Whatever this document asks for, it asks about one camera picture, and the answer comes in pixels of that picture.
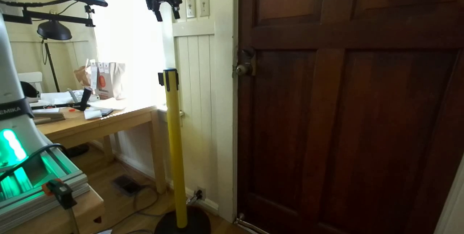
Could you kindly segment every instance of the electrical outlet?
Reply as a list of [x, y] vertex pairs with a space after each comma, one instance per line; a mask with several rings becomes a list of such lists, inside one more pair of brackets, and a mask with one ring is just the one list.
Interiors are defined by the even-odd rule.
[[200, 0], [200, 16], [209, 16], [209, 0]]
[[197, 15], [197, 4], [195, 0], [186, 0], [185, 6], [187, 7], [187, 18], [193, 19]]
[[197, 191], [199, 190], [202, 191], [202, 201], [204, 201], [206, 199], [206, 189], [197, 187]]

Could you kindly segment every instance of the light switch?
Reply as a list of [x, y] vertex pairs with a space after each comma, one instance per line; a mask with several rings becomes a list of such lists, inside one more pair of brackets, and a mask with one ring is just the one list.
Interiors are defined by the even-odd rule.
[[200, 0], [200, 16], [209, 16], [209, 0]]
[[185, 3], [187, 6], [187, 18], [192, 19], [196, 17], [196, 3], [195, 0], [187, 0]]

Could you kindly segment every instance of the black desk lamp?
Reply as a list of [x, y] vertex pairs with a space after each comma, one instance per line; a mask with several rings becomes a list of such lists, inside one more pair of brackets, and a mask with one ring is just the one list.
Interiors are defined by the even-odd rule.
[[47, 53], [48, 60], [50, 61], [50, 68], [51, 68], [51, 73], [53, 74], [53, 80], [55, 80], [55, 86], [57, 88], [57, 92], [60, 92], [57, 76], [55, 73], [55, 68], [53, 67], [53, 61], [51, 60], [50, 49], [48, 48], [47, 41], [48, 39], [61, 40], [61, 41], [69, 40], [73, 36], [71, 35], [71, 31], [68, 29], [68, 27], [64, 26], [57, 20], [49, 20], [48, 22], [43, 22], [39, 24], [37, 27], [37, 33], [40, 34], [40, 36], [42, 37], [42, 44], [45, 44], [45, 51]]

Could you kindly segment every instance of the black round base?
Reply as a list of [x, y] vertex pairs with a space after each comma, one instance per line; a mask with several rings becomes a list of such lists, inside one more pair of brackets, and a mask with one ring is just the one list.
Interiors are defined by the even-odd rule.
[[89, 147], [88, 145], [86, 145], [86, 143], [84, 144], [81, 144], [81, 145], [78, 145], [78, 146], [74, 146], [72, 148], [69, 148], [68, 149], [68, 158], [73, 158], [73, 157], [76, 157], [76, 156], [79, 156], [79, 155], [83, 155], [84, 153], [86, 153], [88, 151]]
[[177, 229], [175, 211], [169, 212], [159, 221], [154, 229], [154, 234], [210, 234], [211, 225], [209, 218], [201, 209], [187, 207], [188, 225], [184, 229]]

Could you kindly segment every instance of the white chair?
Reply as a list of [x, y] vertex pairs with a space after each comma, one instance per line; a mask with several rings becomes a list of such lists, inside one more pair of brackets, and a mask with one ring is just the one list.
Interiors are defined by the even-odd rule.
[[20, 81], [32, 84], [39, 93], [43, 93], [41, 85], [43, 76], [41, 72], [21, 73], [18, 74], [18, 77], [20, 78]]

